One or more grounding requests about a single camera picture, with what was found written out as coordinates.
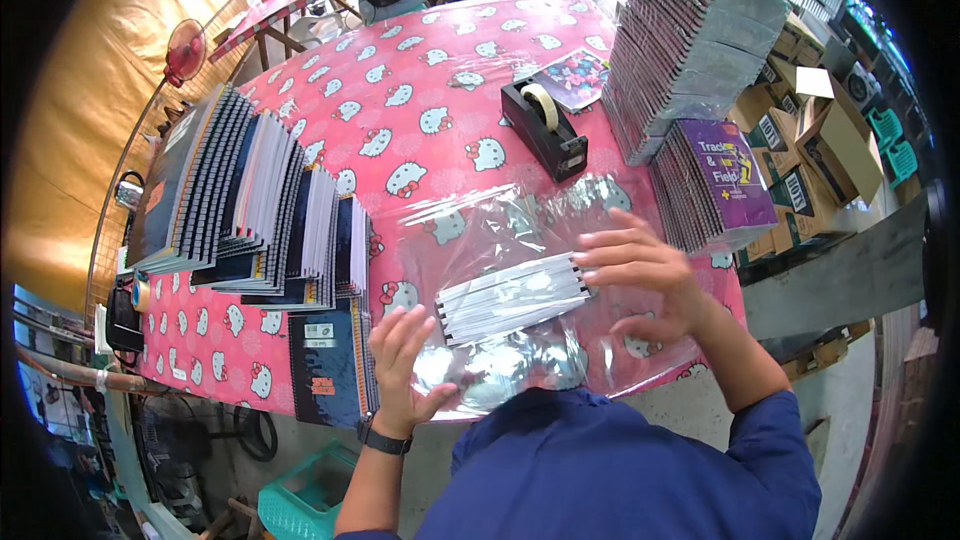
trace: watch strap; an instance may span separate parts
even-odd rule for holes
[[[357,439],[364,446],[388,455],[406,455],[410,452],[410,446],[414,441],[413,436],[398,440],[381,435],[371,428],[370,420],[365,421],[363,419],[357,422]]]

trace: tape roll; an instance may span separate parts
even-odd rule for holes
[[[150,306],[150,282],[140,278],[138,275],[133,277],[133,289],[130,292],[130,302],[133,303],[133,310],[139,313],[146,313]]]
[[[546,125],[546,131],[553,133],[557,131],[560,124],[560,118],[557,115],[557,104],[550,97],[550,94],[540,84],[527,84],[520,90],[520,95],[526,99],[533,97],[534,101],[540,103],[543,108],[543,123]]]

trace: teal plastic stool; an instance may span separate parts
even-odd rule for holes
[[[904,135],[904,126],[893,109],[880,113],[877,107],[873,107],[867,112],[867,122],[876,134],[876,149],[881,153],[893,147],[894,142]]]
[[[902,141],[890,146],[886,156],[890,172],[894,174],[894,181],[890,183],[890,189],[893,190],[917,171],[917,155],[910,142]]]
[[[357,453],[331,440],[260,490],[256,513],[277,540],[331,540]]]

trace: black tape dispenser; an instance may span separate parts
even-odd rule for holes
[[[555,182],[587,168],[587,137],[577,136],[564,112],[533,78],[500,89],[503,116]]]

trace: electric fan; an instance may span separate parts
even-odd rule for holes
[[[194,18],[186,18],[176,25],[167,43],[167,66],[163,76],[174,88],[180,88],[200,72],[207,56],[207,37],[204,27]]]

